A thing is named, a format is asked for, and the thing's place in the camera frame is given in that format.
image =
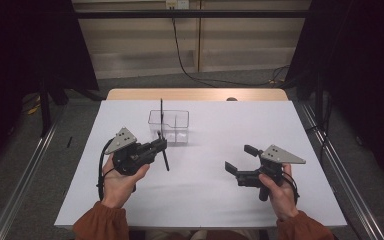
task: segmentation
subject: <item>silver bracket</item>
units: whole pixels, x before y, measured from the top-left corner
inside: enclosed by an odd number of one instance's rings
[[[304,164],[305,160],[282,148],[271,145],[261,154],[261,157],[275,163]]]
[[[127,147],[137,141],[136,137],[126,127],[121,128],[120,132],[115,135],[115,138],[108,146],[105,154],[111,154],[119,149]]]

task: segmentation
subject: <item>white tabletop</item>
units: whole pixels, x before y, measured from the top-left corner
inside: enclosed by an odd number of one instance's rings
[[[99,200],[99,157],[105,143],[123,126],[138,142],[151,141],[150,110],[160,101],[103,101],[70,189],[55,225],[71,228]],[[314,150],[289,101],[164,101],[165,110],[190,114],[189,142],[170,145],[170,171],[158,154],[126,205],[130,227],[232,229],[275,226],[270,202],[257,188],[239,187],[224,169],[225,161],[240,171],[255,170],[259,160],[243,151],[245,144],[265,150],[275,144],[306,160],[293,165],[298,209],[325,226],[346,225]]]

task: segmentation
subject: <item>hand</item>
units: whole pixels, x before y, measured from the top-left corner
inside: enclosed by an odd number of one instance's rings
[[[109,208],[121,208],[132,194],[136,182],[145,177],[150,166],[149,164],[143,165],[133,176],[121,175],[117,170],[113,169],[112,158],[113,154],[108,157],[102,168],[103,174],[107,172],[108,174],[104,179],[104,198],[101,204]]]
[[[292,176],[290,164],[283,164],[283,171]],[[280,220],[285,221],[298,215],[298,209],[295,206],[294,192],[291,185],[282,181],[280,186],[278,186],[269,176],[263,173],[258,177],[260,181],[270,189],[270,202],[276,216]],[[292,181],[288,175],[285,174],[285,177]]]

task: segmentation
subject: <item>black horizontal bar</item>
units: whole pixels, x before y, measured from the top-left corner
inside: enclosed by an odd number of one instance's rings
[[[318,12],[307,10],[128,10],[77,11],[79,19],[108,18],[306,18]]]

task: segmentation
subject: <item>transparent container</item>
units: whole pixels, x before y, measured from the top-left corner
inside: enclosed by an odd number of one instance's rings
[[[161,131],[161,111],[151,110],[148,119],[152,139],[158,138]],[[187,143],[189,128],[189,112],[181,110],[163,110],[163,134],[167,142]]]

